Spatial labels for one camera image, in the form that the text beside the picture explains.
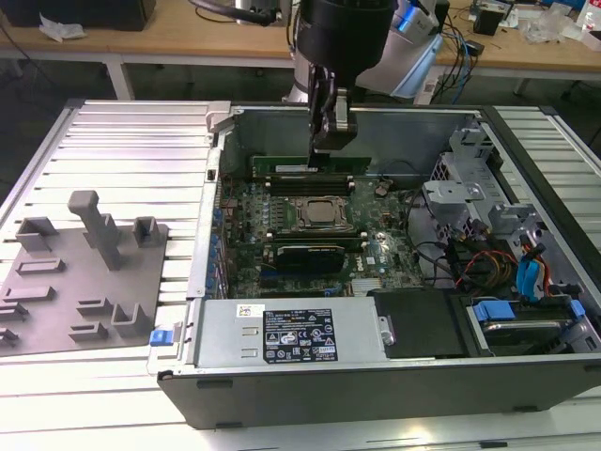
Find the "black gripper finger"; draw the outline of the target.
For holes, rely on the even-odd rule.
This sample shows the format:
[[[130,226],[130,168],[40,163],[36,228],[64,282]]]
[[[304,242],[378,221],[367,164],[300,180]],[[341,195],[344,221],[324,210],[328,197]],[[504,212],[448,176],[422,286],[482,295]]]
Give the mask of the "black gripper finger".
[[[335,78],[328,69],[311,65],[309,72],[310,149],[317,151],[328,137],[335,103]]]
[[[355,115],[350,111],[349,92],[335,86],[335,103],[331,110],[328,137],[317,151],[311,150],[311,165],[325,165],[333,151],[341,150],[358,132]]]

